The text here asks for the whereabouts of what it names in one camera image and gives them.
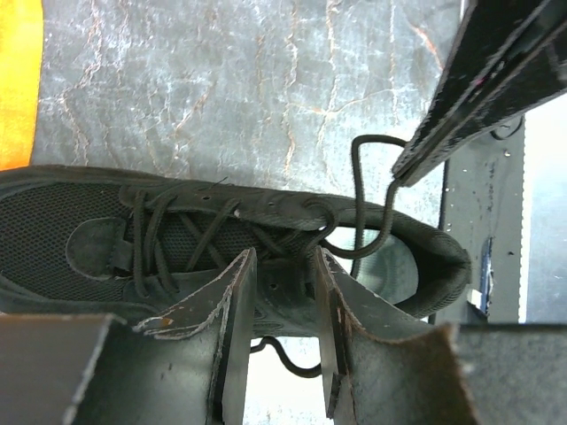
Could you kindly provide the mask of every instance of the black shoe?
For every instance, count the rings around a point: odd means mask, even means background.
[[[366,204],[366,228],[384,209]],[[129,171],[31,166],[0,173],[0,311],[113,312],[136,322],[210,282],[242,250],[258,260],[256,336],[315,334],[310,256],[337,226],[353,227],[350,198],[166,179]],[[392,235],[413,254],[417,292],[399,308],[425,316],[456,299],[469,277],[449,235],[393,214]]]

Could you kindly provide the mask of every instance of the black shoelace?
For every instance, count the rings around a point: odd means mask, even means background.
[[[323,228],[314,238],[305,246],[299,254],[303,257],[306,253],[313,250],[313,248],[320,244],[328,249],[333,255],[343,259],[351,259],[353,261],[351,275],[356,278],[361,266],[361,260],[374,252],[378,251],[392,230],[393,224],[393,202],[396,191],[400,187],[400,183],[394,180],[386,192],[386,199],[384,203],[384,217],[382,221],[382,228],[378,236],[366,246],[362,246],[364,229],[366,226],[365,205],[364,205],[364,185],[362,181],[360,148],[365,143],[384,143],[392,144],[395,146],[404,147],[406,143],[396,137],[388,135],[361,135],[356,137],[352,143],[351,160],[353,163],[353,177],[354,177],[354,193],[355,193],[355,234],[354,234],[354,249],[345,250],[328,242],[325,238],[329,236],[339,225],[338,215],[334,208],[327,203],[324,199],[313,198],[305,204],[305,207],[319,206],[322,208],[326,215],[327,225]],[[147,298],[150,296],[145,287],[144,276],[152,270],[154,261],[158,270],[159,281],[163,288],[171,293],[179,293],[179,287],[172,278],[171,273],[167,267],[167,262],[158,239],[159,225],[167,211],[167,207],[175,201],[176,196],[168,196],[161,198],[155,205],[153,214],[147,225],[144,234],[144,216],[145,216],[145,198],[146,193],[140,191],[136,194],[133,208],[134,219],[134,283],[136,292],[140,297]],[[197,225],[191,220],[188,213],[179,212],[183,225],[191,232],[191,234],[198,241],[197,247],[188,259],[185,272],[193,270],[197,265],[198,259],[205,252],[208,251],[214,263],[218,268],[226,268],[228,262],[222,258],[218,250],[214,247],[212,241],[215,234],[219,231],[222,223],[235,211],[240,201],[238,199],[230,199],[217,213],[214,220],[211,222],[205,232],[201,232]],[[289,235],[285,236],[279,241],[274,241],[264,230],[254,226],[251,223],[245,224],[252,233],[266,246],[266,250],[259,254],[259,259],[266,258],[269,254],[277,256],[286,256],[287,252],[283,248],[284,243],[290,242],[293,238],[300,234],[300,231],[292,231]],[[266,344],[272,345],[282,361],[283,365],[293,374],[304,377],[312,378],[321,374],[321,364],[304,369],[294,365],[289,357],[285,354],[282,345],[272,336],[262,338],[260,344],[251,348],[251,353],[259,352],[264,349]]]

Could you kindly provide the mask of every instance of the sneaker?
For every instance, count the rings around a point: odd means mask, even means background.
[[[380,229],[383,213],[366,203],[365,227]],[[332,246],[326,238],[333,230],[354,228],[355,216],[348,197],[93,167],[5,171],[0,311],[116,313],[138,322],[187,297],[254,247],[254,335],[314,336],[310,258],[317,244]],[[397,268],[414,264],[419,275],[399,308],[423,317],[459,296],[470,266],[453,238],[394,212],[390,241],[411,253]]]

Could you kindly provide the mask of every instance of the orange fabric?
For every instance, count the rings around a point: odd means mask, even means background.
[[[29,164],[42,50],[42,0],[0,0],[0,170]]]

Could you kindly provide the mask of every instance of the marble-patterned surface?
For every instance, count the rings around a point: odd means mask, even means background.
[[[35,164],[129,168],[353,194],[350,142],[408,139],[458,26],[458,0],[43,0]],[[399,151],[362,151],[382,203]],[[398,195],[436,224],[440,169]],[[315,341],[284,342],[300,364]],[[250,366],[245,423],[327,423],[322,387]]]

